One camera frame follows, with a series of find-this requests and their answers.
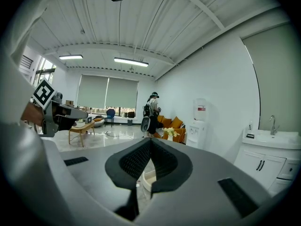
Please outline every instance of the sofa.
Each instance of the sofa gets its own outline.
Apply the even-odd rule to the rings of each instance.
[[[159,115],[158,116],[158,122],[161,122],[163,124],[163,128],[171,128],[172,127],[172,128],[174,128],[175,132],[180,134],[177,137],[173,137],[174,142],[178,142],[178,143],[183,143],[184,142],[186,129],[185,128],[180,128],[181,125],[183,124],[183,121],[181,121],[178,117],[175,117],[172,120],[172,119],[165,118],[163,115]],[[157,132],[154,134],[154,137],[161,138],[161,136]],[[167,140],[168,139],[168,134],[164,133],[164,136],[163,136],[162,139]]]

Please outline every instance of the black bag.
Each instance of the black bag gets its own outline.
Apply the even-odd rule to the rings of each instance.
[[[150,104],[146,104],[144,107],[143,107],[143,116],[144,117],[149,117],[150,116],[150,110],[151,110],[151,108],[150,108]]]

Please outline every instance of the blue chair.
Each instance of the blue chair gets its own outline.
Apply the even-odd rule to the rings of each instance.
[[[115,110],[114,109],[107,110],[107,118],[105,118],[105,120],[104,120],[104,127],[106,126],[108,120],[112,120],[111,127],[113,126],[113,124],[114,124],[114,116],[115,116]]]

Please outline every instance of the pillow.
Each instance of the pillow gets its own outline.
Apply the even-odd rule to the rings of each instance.
[[[180,126],[182,125],[183,121],[179,120],[179,118],[176,116],[175,119],[173,120],[173,122],[170,124],[169,127],[172,127],[174,129],[178,129],[180,128]]]
[[[158,122],[162,122],[164,116],[163,115],[158,115]]]
[[[169,128],[170,123],[171,123],[171,119],[163,118],[162,124],[163,124],[164,128]]]

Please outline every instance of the fluorescent light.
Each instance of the fluorescent light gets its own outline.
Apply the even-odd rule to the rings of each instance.
[[[60,59],[82,59],[82,55],[64,55],[64,56],[59,56]]]
[[[143,66],[143,67],[149,66],[148,63],[144,63],[144,62],[140,62],[140,61],[136,61],[136,60],[132,60],[132,59],[126,59],[126,58],[114,58],[114,61],[118,62],[118,63],[138,65],[138,66]]]

